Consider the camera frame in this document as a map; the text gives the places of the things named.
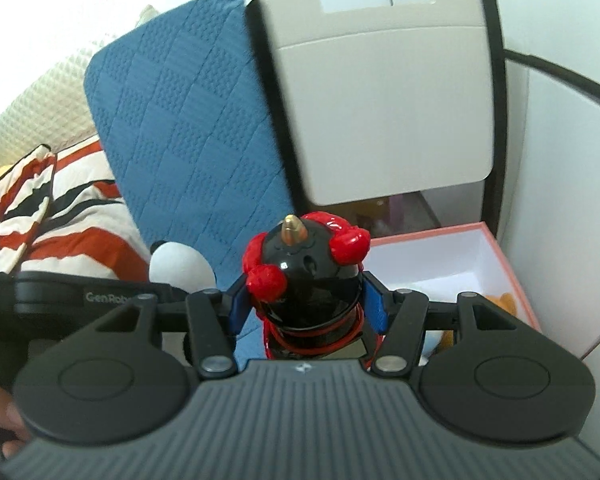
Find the person's hand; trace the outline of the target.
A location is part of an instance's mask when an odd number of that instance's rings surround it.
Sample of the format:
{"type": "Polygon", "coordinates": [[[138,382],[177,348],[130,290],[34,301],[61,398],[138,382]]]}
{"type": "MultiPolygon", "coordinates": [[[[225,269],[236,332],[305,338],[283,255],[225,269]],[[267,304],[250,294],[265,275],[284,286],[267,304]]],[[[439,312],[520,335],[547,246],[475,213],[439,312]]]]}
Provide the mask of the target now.
{"type": "Polygon", "coordinates": [[[30,440],[29,431],[15,406],[12,395],[0,387],[0,429],[12,432],[15,437],[2,444],[2,454],[11,458],[30,440]]]}

